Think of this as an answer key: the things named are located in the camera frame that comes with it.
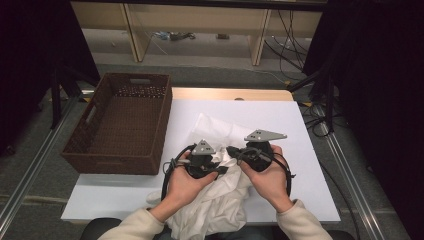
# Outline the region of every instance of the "wire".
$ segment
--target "wire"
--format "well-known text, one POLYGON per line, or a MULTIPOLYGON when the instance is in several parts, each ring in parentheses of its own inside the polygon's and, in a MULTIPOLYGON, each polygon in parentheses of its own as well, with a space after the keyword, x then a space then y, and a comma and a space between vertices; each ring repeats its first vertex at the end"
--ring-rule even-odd
POLYGON ((284 43, 284 46, 286 47, 287 45, 287 41, 290 40, 290 42, 292 43, 293 47, 294 47, 294 51, 296 53, 296 58, 299 62, 299 65, 303 68, 303 60, 299 55, 299 51, 296 48, 296 40, 294 40, 294 31, 293 31, 293 11, 290 11, 290 25, 289 25, 289 29, 287 30, 287 26, 283 20, 283 17, 281 16, 281 12, 280 10, 278 10, 278 16, 280 17, 281 23, 283 24, 284 30, 286 31, 286 41, 284 43))
MULTIPOLYGON (((284 44, 280 43, 280 42, 277 40, 277 38, 276 38, 275 36, 272 36, 272 38, 274 39, 274 41, 275 41, 278 45, 280 45, 281 47, 286 48, 286 50, 287 50, 287 51, 295 52, 294 50, 291 50, 290 48, 287 48, 284 44)), ((303 55, 303 56, 306 56, 306 54, 305 54, 305 53, 302 53, 302 52, 298 52, 298 53, 299 53, 299 54, 301 54, 301 55, 303 55)))
POLYGON ((294 178, 296 175, 291 174, 289 163, 287 162, 286 158, 282 154, 275 153, 275 152, 274 152, 274 154, 280 156, 284 160, 286 165, 284 165, 284 163, 278 161, 274 156, 269 156, 268 154, 266 154, 266 155, 268 157, 270 157, 270 159, 273 162, 277 163, 284 170, 284 173, 286 175, 286 191, 287 191, 287 195, 290 196, 291 186, 292 186, 292 178, 294 178))
POLYGON ((150 37, 150 41, 151 42, 153 42, 153 44, 155 44, 156 45, 156 47, 158 47, 159 48, 159 50, 161 50, 163 53, 165 53, 165 55, 169 55, 167 52, 165 52, 165 50, 163 50, 160 46, 159 46, 159 44, 157 44, 156 43, 156 41, 155 40, 153 40, 153 36, 154 36, 154 33, 151 33, 151 35, 149 35, 149 34, 147 34, 147 32, 144 32, 148 37, 150 37))
MULTIPOLYGON (((195 65, 185 65, 185 64, 180 64, 180 65, 177 65, 177 66, 182 66, 182 67, 197 67, 197 68, 216 68, 216 69, 229 69, 229 70, 232 70, 231 68, 217 67, 217 66, 195 66, 195 65)), ((269 75, 272 75, 273 77, 275 77, 275 79, 277 79, 281 83, 284 83, 284 80, 283 79, 278 78, 275 74, 270 73, 270 72, 252 70, 252 69, 247 69, 247 68, 242 68, 241 70, 245 70, 245 71, 249 71, 249 72, 269 74, 269 75)))
POLYGON ((353 214, 353 210, 352 210, 352 207, 351 207, 349 201, 347 200, 346 196, 342 192, 342 189, 340 188, 339 184, 337 184, 336 180, 333 178, 333 176, 331 176, 331 174, 328 171, 328 169, 324 166, 324 164, 320 160, 318 160, 318 162, 319 162, 319 165, 321 166, 321 168, 324 169, 324 172, 327 173, 328 177, 330 177, 331 181, 334 183, 334 185, 336 186, 336 188, 339 191, 340 195, 342 196, 344 202, 346 203, 346 206, 347 206, 347 208, 349 209, 349 212, 350 212, 350 216, 352 217, 353 225, 355 226, 356 238, 357 238, 357 240, 360 240, 361 239, 361 235, 359 234, 358 223, 356 221, 355 215, 353 214))
POLYGON ((168 191, 168 183, 169 183, 169 179, 171 178, 171 174, 174 171, 176 164, 175 162, 178 161, 178 159, 181 158, 181 156, 187 152, 188 150, 193 150, 196 147, 196 145, 190 145, 187 146, 186 148, 184 148, 183 150, 181 150, 181 152, 178 154, 178 156, 174 159, 171 160, 170 165, 168 167, 168 170, 165 172, 165 178, 163 179, 163 184, 162 184, 162 194, 161 194, 161 200, 163 200, 166 196, 166 193, 168 191))
POLYGON ((266 40, 264 40, 264 42, 271 49, 272 52, 274 52, 277 56, 280 57, 280 60, 282 58, 282 59, 286 60, 288 63, 290 63, 291 65, 293 65, 295 68, 297 68, 300 71, 302 71, 302 68, 300 66, 296 65, 296 63, 294 63, 293 61, 291 61, 287 57, 283 56, 282 53, 278 53, 274 48, 271 47, 271 45, 269 45, 269 43, 266 40))
MULTIPOLYGON (((306 109, 306 110, 302 113, 302 116, 311 116, 311 117, 314 117, 314 119, 312 119, 312 120, 309 120, 309 121, 305 122, 305 125, 307 126, 306 128, 307 128, 308 130, 309 130, 309 129, 311 129, 312 134, 314 134, 316 137, 327 137, 327 136, 330 134, 330 132, 326 132, 326 133, 324 133, 324 134, 320 134, 320 133, 318 133, 318 132, 317 132, 316 127, 317 127, 320 123, 325 122, 325 121, 326 121, 326 118, 325 118, 325 116, 320 116, 318 113, 316 113, 316 112, 314 111, 314 107, 315 107, 316 105, 317 105, 317 104, 313 104, 311 107, 307 108, 307 109, 306 109)), ((341 113, 336 113, 336 114, 335 114, 335 115, 333 115, 332 117, 333 117, 333 118, 343 117, 343 115, 342 115, 341 113)), ((340 127, 348 128, 348 126, 346 126, 346 125, 341 125, 341 124, 338 124, 338 123, 335 123, 335 122, 333 122, 333 124, 335 124, 335 125, 337 125, 337 126, 340 126, 340 127)))

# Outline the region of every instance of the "white cloth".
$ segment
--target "white cloth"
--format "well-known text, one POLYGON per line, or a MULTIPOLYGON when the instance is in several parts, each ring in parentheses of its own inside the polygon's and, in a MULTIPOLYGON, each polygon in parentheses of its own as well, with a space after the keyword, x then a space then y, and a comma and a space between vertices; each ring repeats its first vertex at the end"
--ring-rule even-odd
POLYGON ((206 186, 189 205, 167 220, 174 239, 204 239, 217 232, 233 232, 246 224, 243 202, 251 186, 237 161, 226 151, 227 146, 246 146, 244 137, 253 130, 200 114, 188 145, 204 139, 216 151, 212 161, 227 166, 226 174, 206 186))

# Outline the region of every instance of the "hand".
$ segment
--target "hand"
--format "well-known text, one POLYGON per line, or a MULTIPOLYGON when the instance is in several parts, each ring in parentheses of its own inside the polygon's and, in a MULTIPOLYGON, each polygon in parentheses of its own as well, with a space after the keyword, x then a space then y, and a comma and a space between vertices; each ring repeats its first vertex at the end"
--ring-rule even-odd
MULTIPOLYGON (((284 159, 278 154, 283 155, 283 150, 279 146, 271 145, 274 157, 286 165, 284 159)), ((262 172, 256 172, 250 168, 249 164, 242 162, 241 169, 250 178, 256 191, 261 197, 268 200, 277 212, 285 212, 293 206, 286 191, 286 174, 284 170, 275 162, 262 172)))
MULTIPOLYGON (((184 153, 181 159, 186 159, 189 152, 184 153)), ((191 203, 199 192, 218 176, 217 172, 210 173, 203 178, 191 177, 183 166, 174 169, 169 179, 168 193, 150 213, 160 222, 174 215, 180 208, 191 203)))

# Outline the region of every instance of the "beige sleeve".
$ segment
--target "beige sleeve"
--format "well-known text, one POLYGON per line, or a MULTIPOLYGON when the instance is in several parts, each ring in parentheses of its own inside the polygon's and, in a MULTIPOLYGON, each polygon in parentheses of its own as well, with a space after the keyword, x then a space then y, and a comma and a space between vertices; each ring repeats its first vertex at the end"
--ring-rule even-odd
POLYGON ((281 230, 291 240, 332 239, 322 228, 318 219, 308 210, 302 201, 296 200, 292 208, 284 213, 277 213, 281 230))
POLYGON ((110 229, 99 240, 144 240, 162 232, 164 224, 153 217, 146 209, 138 209, 119 226, 110 229))

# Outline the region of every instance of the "basket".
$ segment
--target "basket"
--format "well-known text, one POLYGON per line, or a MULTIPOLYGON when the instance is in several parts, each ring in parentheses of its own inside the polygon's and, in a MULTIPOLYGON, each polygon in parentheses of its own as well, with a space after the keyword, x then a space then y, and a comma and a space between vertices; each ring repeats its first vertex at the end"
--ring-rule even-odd
POLYGON ((79 173, 157 175, 171 103, 169 75, 106 73, 61 155, 79 173))

